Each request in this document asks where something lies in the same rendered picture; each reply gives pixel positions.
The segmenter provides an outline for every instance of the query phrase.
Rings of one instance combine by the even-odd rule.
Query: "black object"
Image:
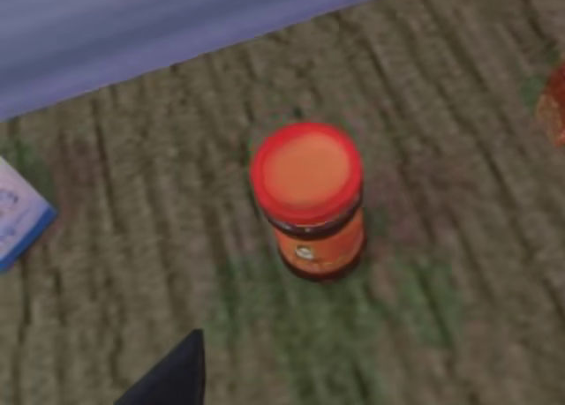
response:
[[[115,405],[204,405],[204,333],[194,330]]]

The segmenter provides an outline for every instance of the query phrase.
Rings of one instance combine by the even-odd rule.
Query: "blue fabric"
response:
[[[0,0],[0,120],[365,0]]]

